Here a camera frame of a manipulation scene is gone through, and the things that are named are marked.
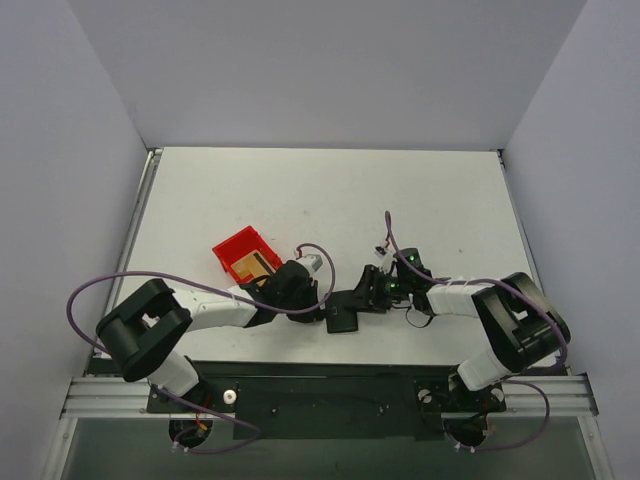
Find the black card holder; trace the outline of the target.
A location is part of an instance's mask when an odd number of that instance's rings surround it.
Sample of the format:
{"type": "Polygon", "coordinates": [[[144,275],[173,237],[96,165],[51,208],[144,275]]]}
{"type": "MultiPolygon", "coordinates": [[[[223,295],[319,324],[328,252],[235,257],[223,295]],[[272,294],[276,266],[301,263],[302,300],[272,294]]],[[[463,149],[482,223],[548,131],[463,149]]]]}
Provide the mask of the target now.
{"type": "Polygon", "coordinates": [[[351,290],[333,292],[325,303],[324,313],[328,334],[353,333],[358,330],[355,297],[351,290]]]}

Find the red plastic bin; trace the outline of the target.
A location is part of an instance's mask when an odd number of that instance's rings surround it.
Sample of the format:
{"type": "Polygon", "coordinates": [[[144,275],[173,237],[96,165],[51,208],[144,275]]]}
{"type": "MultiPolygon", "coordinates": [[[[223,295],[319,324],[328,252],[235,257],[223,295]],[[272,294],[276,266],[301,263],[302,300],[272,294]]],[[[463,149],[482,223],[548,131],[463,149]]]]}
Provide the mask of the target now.
{"type": "Polygon", "coordinates": [[[283,261],[279,255],[266,243],[259,232],[252,226],[243,228],[212,248],[212,251],[220,262],[223,270],[229,274],[237,284],[240,283],[237,282],[237,278],[232,272],[231,265],[253,250],[258,250],[262,253],[265,259],[273,267],[274,273],[283,265],[283,261]]]}

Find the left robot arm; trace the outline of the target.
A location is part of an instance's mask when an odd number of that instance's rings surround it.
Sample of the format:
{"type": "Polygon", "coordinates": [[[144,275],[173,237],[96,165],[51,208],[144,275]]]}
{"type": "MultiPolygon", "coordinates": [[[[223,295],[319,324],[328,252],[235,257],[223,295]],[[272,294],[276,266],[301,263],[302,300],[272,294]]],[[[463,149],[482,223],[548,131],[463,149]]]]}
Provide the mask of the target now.
{"type": "Polygon", "coordinates": [[[302,323],[320,318],[313,274],[322,258],[308,254],[275,273],[236,285],[222,296],[202,290],[174,290],[151,279],[127,297],[96,327],[96,334],[127,382],[146,379],[170,391],[181,410],[200,408],[206,388],[193,364],[175,350],[190,331],[219,327],[252,328],[285,310],[302,323]]]}

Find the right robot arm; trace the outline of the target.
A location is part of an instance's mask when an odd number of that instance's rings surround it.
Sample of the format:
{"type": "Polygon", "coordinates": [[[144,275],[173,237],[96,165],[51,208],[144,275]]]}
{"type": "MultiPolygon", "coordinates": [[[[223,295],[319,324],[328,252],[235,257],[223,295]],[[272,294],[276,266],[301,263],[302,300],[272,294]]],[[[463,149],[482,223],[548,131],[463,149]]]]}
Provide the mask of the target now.
{"type": "Polygon", "coordinates": [[[437,278],[415,248],[393,254],[388,269],[365,266],[349,296],[352,317],[403,305],[429,321],[455,316],[480,322],[488,346],[457,365],[446,386],[449,402],[459,409],[472,407],[483,391],[552,354],[558,353],[558,364],[563,365],[571,340],[564,319],[527,274],[485,281],[437,278]]]}

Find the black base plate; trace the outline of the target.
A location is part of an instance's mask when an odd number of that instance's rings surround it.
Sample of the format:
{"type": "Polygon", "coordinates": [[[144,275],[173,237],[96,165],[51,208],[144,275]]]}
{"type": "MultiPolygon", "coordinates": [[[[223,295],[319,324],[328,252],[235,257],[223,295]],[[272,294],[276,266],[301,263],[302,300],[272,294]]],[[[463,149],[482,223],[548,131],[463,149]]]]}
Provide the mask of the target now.
{"type": "Polygon", "coordinates": [[[506,409],[500,386],[468,391],[451,366],[198,361],[187,400],[233,414],[266,439],[438,440],[452,415],[477,433],[506,409]]]}

